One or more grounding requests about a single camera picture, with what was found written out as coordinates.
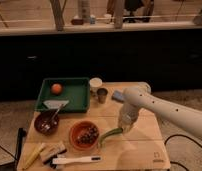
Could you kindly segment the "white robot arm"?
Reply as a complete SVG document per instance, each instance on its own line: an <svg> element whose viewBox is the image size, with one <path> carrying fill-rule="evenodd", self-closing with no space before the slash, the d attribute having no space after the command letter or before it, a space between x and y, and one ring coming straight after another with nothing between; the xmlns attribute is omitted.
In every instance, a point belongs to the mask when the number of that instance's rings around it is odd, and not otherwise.
<svg viewBox="0 0 202 171"><path fill-rule="evenodd" d="M124 89L124 104L120 109L118 126L129 132L144 108L168 120L184 131L202 140L202 111L157 98L147 83L138 83Z"/></svg>

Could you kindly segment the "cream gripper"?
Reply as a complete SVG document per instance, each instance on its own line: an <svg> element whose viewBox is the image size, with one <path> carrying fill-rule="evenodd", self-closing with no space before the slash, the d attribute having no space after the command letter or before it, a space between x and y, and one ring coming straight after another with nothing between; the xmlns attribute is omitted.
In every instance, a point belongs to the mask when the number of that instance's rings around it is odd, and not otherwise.
<svg viewBox="0 0 202 171"><path fill-rule="evenodd" d="M118 126L123 130L124 134L128 133L133 128L133 125L133 122L126 122L123 120L118 123Z"/></svg>

